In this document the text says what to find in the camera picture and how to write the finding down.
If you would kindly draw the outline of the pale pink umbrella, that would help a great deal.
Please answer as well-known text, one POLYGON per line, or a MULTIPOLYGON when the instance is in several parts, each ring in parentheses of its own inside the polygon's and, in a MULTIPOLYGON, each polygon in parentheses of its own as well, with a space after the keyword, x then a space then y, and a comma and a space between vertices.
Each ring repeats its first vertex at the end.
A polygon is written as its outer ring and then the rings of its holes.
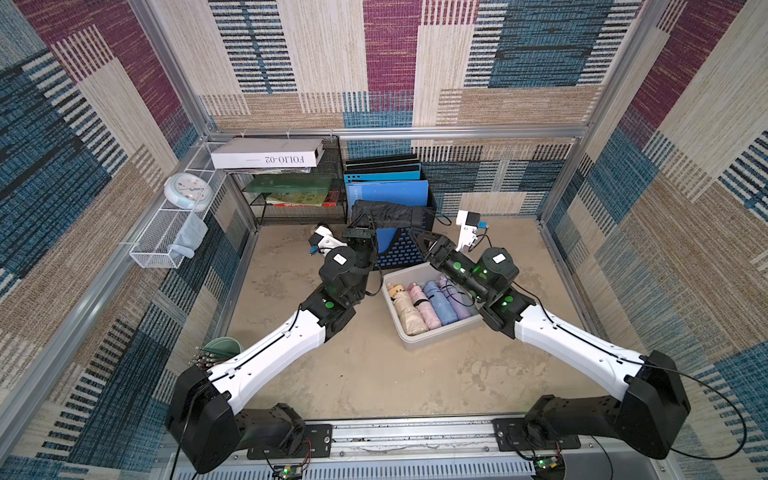
POLYGON ((442 323, 421 286, 417 283, 411 283, 408 286, 408 293, 427 328, 429 330, 440 328, 442 323))

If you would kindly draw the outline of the lilac umbrella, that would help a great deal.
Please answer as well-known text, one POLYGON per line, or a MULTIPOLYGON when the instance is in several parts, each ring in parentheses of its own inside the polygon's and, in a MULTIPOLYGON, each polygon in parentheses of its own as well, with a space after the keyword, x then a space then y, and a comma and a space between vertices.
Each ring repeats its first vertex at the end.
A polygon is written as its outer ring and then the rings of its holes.
POLYGON ((447 298, 458 320, 464 320, 475 315, 471 300, 465 299, 463 293, 447 276, 440 276, 438 287, 447 298))

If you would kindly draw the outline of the blue umbrella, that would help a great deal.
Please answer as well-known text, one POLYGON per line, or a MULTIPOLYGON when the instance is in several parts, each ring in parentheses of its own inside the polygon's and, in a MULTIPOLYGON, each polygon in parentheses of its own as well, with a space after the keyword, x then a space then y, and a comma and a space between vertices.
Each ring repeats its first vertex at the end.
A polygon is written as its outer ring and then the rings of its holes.
POLYGON ((424 285, 423 291, 443 326, 458 321, 456 312, 435 281, 428 281, 424 285))

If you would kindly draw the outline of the beige umbrella wooden handle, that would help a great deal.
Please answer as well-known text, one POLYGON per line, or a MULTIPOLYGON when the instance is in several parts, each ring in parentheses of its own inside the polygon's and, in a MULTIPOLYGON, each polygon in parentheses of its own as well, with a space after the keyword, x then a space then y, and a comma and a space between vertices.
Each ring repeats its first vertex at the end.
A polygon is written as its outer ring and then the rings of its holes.
POLYGON ((405 334, 416 336, 427 332, 427 325, 405 287, 401 284, 388 283, 387 291, 405 334))

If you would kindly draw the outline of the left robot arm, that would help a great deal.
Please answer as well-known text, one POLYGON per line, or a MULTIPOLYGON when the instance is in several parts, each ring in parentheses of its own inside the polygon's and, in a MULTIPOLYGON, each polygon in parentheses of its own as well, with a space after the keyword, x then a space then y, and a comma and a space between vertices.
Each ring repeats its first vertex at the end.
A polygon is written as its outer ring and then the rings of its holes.
POLYGON ((372 227, 347 227, 341 237, 319 226, 309 239, 323 256, 317 288, 273 332, 207 370, 192 366, 177 379, 166 428, 198 474, 239 450, 296 457, 307 449, 305 421, 290 406, 250 410, 258 391, 304 354, 328 342, 367 297, 378 255, 372 227))

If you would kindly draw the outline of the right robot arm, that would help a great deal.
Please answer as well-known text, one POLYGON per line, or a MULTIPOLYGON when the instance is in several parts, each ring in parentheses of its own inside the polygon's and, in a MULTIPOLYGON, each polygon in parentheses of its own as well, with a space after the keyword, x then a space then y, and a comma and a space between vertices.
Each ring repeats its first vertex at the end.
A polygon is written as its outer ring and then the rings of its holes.
POLYGON ((516 285, 519 269, 503 248, 489 247, 473 261, 442 234, 414 228, 409 235, 426 262, 469 294, 492 330, 549 353, 605 390, 598 397, 540 397, 524 417, 530 445, 600 436, 621 440, 648 458, 667 457, 690 413, 670 357, 621 348, 556 318, 516 285))

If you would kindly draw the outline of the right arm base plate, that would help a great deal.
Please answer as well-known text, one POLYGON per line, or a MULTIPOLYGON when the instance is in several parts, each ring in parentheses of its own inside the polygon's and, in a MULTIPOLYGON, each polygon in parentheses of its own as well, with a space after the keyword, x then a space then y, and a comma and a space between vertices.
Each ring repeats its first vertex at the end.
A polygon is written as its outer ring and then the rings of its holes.
POLYGON ((581 442, 576 435, 556 436, 523 417, 502 417, 491 421, 497 445, 502 452, 515 450, 576 450, 581 442))

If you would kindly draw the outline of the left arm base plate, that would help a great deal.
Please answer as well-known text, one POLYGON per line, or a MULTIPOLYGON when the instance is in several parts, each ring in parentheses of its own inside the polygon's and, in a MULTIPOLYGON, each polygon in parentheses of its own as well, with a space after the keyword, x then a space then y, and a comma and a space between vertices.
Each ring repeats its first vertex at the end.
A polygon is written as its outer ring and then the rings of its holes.
POLYGON ((260 445, 247 450, 248 460, 302 460, 309 456, 311 459, 328 458, 331 453, 333 440, 333 425, 331 423, 310 423, 299 433, 292 434, 287 440, 278 439, 267 445, 260 445))

